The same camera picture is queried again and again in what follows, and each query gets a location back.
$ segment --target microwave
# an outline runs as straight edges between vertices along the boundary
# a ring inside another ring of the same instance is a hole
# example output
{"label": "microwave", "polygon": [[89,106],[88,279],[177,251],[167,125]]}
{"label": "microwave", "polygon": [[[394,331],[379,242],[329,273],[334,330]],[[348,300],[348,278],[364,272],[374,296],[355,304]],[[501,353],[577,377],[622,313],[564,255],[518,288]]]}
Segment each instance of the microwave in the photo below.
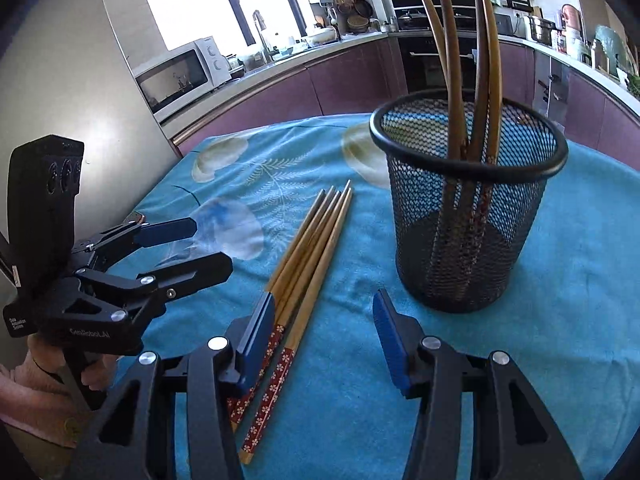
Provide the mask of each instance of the microwave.
{"label": "microwave", "polygon": [[213,38],[192,41],[132,70],[158,122],[231,79]]}

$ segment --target blue gripper pad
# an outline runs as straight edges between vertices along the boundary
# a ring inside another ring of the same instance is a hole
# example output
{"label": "blue gripper pad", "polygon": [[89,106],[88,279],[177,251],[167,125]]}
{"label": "blue gripper pad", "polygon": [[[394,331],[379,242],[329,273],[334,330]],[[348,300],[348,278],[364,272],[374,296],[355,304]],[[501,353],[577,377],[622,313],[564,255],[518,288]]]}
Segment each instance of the blue gripper pad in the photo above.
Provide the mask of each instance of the blue gripper pad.
{"label": "blue gripper pad", "polygon": [[373,297],[373,322],[385,353],[391,380],[406,397],[414,386],[411,362],[412,355],[424,337],[422,327],[415,318],[396,312],[384,288]]}

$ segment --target black metal rim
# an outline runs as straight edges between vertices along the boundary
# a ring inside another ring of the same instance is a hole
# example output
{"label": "black metal rim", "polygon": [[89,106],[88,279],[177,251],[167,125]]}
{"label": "black metal rim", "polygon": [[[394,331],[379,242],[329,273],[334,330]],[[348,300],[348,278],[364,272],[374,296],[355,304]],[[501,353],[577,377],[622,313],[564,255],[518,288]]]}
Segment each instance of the black metal rim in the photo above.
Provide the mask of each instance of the black metal rim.
{"label": "black metal rim", "polygon": [[[473,91],[463,91],[465,100],[471,101]],[[503,104],[519,108],[544,123],[556,141],[556,151],[544,162],[533,166],[492,166],[481,162],[467,162],[465,160],[449,160],[439,156],[428,155],[413,148],[403,146],[391,139],[382,129],[382,118],[392,108],[414,101],[416,99],[447,99],[447,89],[431,89],[414,92],[382,105],[373,112],[369,120],[369,130],[373,142],[387,155],[397,158],[405,164],[415,168],[431,171],[460,180],[475,180],[477,182],[492,182],[494,184],[526,184],[546,180],[557,174],[566,164],[569,146],[564,135],[546,117],[532,110],[526,105],[504,98]]]}

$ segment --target countertop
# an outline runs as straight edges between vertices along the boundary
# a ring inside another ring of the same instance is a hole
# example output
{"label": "countertop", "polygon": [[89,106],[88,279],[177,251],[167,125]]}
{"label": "countertop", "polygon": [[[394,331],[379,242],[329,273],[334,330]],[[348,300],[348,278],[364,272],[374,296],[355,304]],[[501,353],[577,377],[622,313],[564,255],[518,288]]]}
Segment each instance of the countertop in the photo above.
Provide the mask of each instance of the countertop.
{"label": "countertop", "polygon": [[[249,91],[251,88],[264,83],[270,79],[276,78],[287,72],[290,72],[304,64],[310,63],[316,59],[329,56],[341,50],[357,46],[359,44],[368,43],[369,41],[382,40],[388,37],[407,37],[407,36],[430,36],[430,32],[409,31],[409,32],[371,32],[369,34],[360,34],[357,36],[347,35],[343,40],[335,43],[321,45],[296,56],[287,57],[286,59],[268,64],[259,69],[249,72],[244,77],[226,83],[217,88],[213,92],[201,97],[198,101],[187,106],[177,114],[168,118],[161,123],[162,131],[167,139],[172,139],[180,134],[190,124],[206,115],[208,112],[228,103],[236,96]],[[475,37],[473,32],[460,32],[461,37]],[[631,110],[636,117],[640,118],[640,101],[633,97],[626,89],[622,88],[616,81],[613,81],[606,75],[594,70],[590,66],[581,63],[567,54],[556,52],[555,50],[533,41],[515,38],[513,36],[500,36],[501,42],[521,44],[537,50],[543,54],[547,54],[558,61],[572,67],[580,72],[583,76],[599,85],[603,90],[617,99],[620,104]]]}

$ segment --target oven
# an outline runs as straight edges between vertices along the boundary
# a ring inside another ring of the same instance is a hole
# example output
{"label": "oven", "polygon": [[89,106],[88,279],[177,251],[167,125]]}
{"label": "oven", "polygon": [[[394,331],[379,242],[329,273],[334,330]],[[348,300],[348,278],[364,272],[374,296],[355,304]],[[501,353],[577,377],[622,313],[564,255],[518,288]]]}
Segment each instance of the oven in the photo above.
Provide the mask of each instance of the oven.
{"label": "oven", "polygon": [[[476,63],[473,49],[476,38],[459,38],[462,88],[476,88]],[[406,86],[409,92],[445,88],[446,82],[433,36],[399,37]]]}

